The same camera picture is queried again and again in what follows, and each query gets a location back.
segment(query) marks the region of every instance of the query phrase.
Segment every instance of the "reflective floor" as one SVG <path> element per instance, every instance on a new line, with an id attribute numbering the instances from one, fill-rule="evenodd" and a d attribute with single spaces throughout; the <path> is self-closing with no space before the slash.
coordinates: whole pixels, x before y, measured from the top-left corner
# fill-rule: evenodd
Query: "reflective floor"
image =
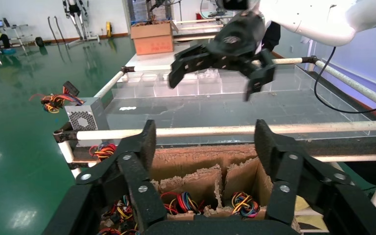
<path id="1" fill-rule="evenodd" d="M 46 50 L 0 56 L 0 234 L 41 234 L 74 182 L 51 135 L 67 116 L 28 99 L 59 93 L 66 80 L 93 96 L 135 53 L 129 38 Z"/>

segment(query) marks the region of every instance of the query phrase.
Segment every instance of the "wire harness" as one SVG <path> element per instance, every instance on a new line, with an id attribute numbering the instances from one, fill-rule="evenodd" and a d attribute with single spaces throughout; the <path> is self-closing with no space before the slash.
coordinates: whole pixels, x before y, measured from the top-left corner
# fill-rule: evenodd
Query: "wire harness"
<path id="1" fill-rule="evenodd" d="M 89 154 L 91 156 L 97 156 L 97 158 L 102 161 L 112 156 L 115 151 L 116 145 L 108 142 L 103 142 L 99 145 L 91 146 L 89 149 Z"/>
<path id="2" fill-rule="evenodd" d="M 232 214 L 241 214 L 244 218 L 254 218 L 260 211 L 260 205 L 244 192 L 235 192 L 231 204 L 234 207 Z"/>
<path id="3" fill-rule="evenodd" d="M 41 104 L 43 105 L 43 110 L 52 114 L 60 112 L 60 109 L 64 107 L 66 101 L 75 102 L 80 106 L 84 104 L 83 100 L 70 94 L 69 90 L 64 86 L 62 94 L 34 94 L 33 96 L 31 96 L 31 98 L 29 98 L 29 101 L 31 101 L 35 96 L 41 96 Z"/>
<path id="4" fill-rule="evenodd" d="M 200 205 L 198 205 L 194 200 L 192 200 L 189 192 L 166 192 L 161 195 L 161 199 L 163 199 L 163 197 L 166 195 L 176 196 L 176 198 L 174 198 L 169 204 L 164 204 L 165 209 L 172 215 L 187 213 L 188 211 L 192 211 L 196 214 L 204 212 L 204 200 Z"/>

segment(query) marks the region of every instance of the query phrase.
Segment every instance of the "black cable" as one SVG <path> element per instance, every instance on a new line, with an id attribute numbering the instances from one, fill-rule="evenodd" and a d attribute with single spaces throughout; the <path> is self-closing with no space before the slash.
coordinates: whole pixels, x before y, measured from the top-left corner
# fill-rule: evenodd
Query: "black cable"
<path id="1" fill-rule="evenodd" d="M 202 6 L 202 3 L 203 3 L 204 0 L 201 0 L 201 3 L 200 3 L 200 14 L 203 18 L 205 19 L 208 19 L 207 17 L 205 17 L 203 14 L 202 14 L 202 9 L 201 9 L 201 6 Z"/>
<path id="2" fill-rule="evenodd" d="M 338 111 L 338 112 L 341 112 L 341 113 L 345 113 L 345 114 L 366 114 L 366 113 L 371 113 L 371 112 L 375 112 L 376 109 L 371 109 L 371 110 L 366 110 L 366 111 L 360 111 L 360 112 L 351 112 L 351 111 L 344 111 L 344 110 L 340 110 L 340 109 L 337 109 L 337 108 L 334 108 L 332 106 L 330 106 L 329 104 L 327 104 L 326 102 L 324 102 L 318 95 L 318 93 L 316 92 L 316 87 L 319 83 L 319 79 L 321 78 L 321 75 L 322 73 L 324 72 L 324 70 L 327 68 L 330 60 L 332 59 L 333 55 L 335 54 L 335 50 L 336 50 L 336 47 L 333 48 L 332 50 L 332 53 L 331 55 L 329 56 L 329 59 L 328 61 L 325 63 L 325 66 L 322 68 L 321 72 L 318 74 L 318 77 L 316 78 L 316 81 L 315 81 L 315 86 L 313 88 L 313 92 L 315 93 L 315 96 L 316 98 L 322 103 L 324 104 L 325 106 L 327 106 L 328 108 L 330 109 L 333 109 L 335 111 Z"/>

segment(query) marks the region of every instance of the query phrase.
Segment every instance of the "red wire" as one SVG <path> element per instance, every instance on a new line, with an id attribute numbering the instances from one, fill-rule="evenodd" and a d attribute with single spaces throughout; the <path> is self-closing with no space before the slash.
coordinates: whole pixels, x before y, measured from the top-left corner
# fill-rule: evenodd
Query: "red wire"
<path id="1" fill-rule="evenodd" d="M 29 98 L 29 101 L 31 101 L 35 96 L 37 96 L 37 95 L 40 95 L 40 96 L 42 96 L 42 97 L 44 97 L 45 95 L 44 94 L 33 94 L 32 96 L 31 96 L 31 98 Z"/>
<path id="2" fill-rule="evenodd" d="M 165 193 L 162 193 L 161 199 L 162 199 L 163 196 L 168 195 L 168 194 L 171 194 L 171 195 L 174 195 L 174 196 L 178 196 L 179 195 L 179 194 L 177 194 L 175 192 L 165 192 Z"/>
<path id="3" fill-rule="evenodd" d="M 182 196 L 180 194 L 178 194 L 178 203 L 179 203 L 179 206 L 182 208 L 182 210 L 187 213 L 188 212 L 188 208 L 185 207 L 185 204 L 182 200 Z"/>

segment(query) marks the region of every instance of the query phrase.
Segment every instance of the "robotic arm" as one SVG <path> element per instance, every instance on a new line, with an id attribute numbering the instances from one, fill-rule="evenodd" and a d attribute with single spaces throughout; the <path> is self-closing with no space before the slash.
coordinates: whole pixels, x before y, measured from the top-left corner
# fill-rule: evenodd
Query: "robotic arm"
<path id="1" fill-rule="evenodd" d="M 63 0 L 64 13 L 66 14 L 67 19 L 70 18 L 70 13 L 67 8 L 67 1 Z"/>
<path id="2" fill-rule="evenodd" d="M 83 1 L 82 0 L 78 0 L 78 2 L 80 3 L 81 8 L 83 8 L 84 16 L 86 16 L 86 17 L 89 16 L 89 14 L 87 13 L 86 8 L 84 7 Z"/>
<path id="3" fill-rule="evenodd" d="M 291 32 L 340 47 L 376 27 L 376 0 L 259 0 L 252 8 Z"/>
<path id="4" fill-rule="evenodd" d="M 224 8 L 244 10 L 207 45 L 194 46 L 176 54 L 169 74 L 175 88 L 184 75 L 207 68 L 239 71 L 249 79 L 245 100 L 273 81 L 270 54 L 258 52 L 271 22 L 320 43 L 339 47 L 357 32 L 376 27 L 376 0 L 258 0 L 248 9 L 246 0 L 225 0 Z M 252 63 L 259 59 L 260 67 Z"/>

